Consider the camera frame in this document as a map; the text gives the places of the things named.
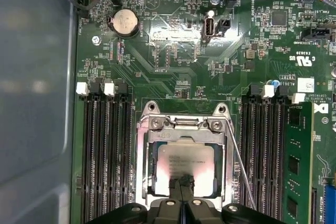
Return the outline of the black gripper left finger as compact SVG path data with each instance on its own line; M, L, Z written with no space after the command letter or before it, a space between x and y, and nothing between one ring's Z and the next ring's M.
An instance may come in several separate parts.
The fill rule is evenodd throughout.
M180 223L183 208L181 182L181 179L171 179L170 197L153 201L149 208L133 202L96 217L89 223Z

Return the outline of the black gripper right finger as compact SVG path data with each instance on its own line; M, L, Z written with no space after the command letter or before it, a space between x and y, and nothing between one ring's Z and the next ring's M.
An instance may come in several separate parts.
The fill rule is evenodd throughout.
M183 216L187 223L282 223L241 204L228 204L221 210L212 207L204 199L194 197L194 178L182 176Z

